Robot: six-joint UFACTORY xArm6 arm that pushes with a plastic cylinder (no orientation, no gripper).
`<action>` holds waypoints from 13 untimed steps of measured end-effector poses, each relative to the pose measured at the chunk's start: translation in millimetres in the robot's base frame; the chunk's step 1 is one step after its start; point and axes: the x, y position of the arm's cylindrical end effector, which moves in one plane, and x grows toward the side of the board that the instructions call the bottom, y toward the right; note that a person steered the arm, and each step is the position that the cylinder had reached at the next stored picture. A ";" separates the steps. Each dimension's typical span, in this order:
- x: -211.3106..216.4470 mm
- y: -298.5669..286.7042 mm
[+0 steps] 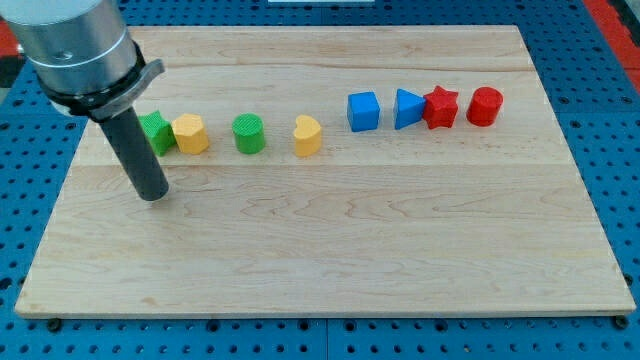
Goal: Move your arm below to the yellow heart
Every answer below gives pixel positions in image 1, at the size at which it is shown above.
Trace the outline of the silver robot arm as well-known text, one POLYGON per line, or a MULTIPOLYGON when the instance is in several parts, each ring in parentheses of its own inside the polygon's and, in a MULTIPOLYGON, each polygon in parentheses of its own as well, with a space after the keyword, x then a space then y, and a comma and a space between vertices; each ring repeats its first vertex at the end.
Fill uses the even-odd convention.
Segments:
POLYGON ((165 71, 146 62, 113 0, 1 0, 1 17, 63 113, 104 122, 165 71))

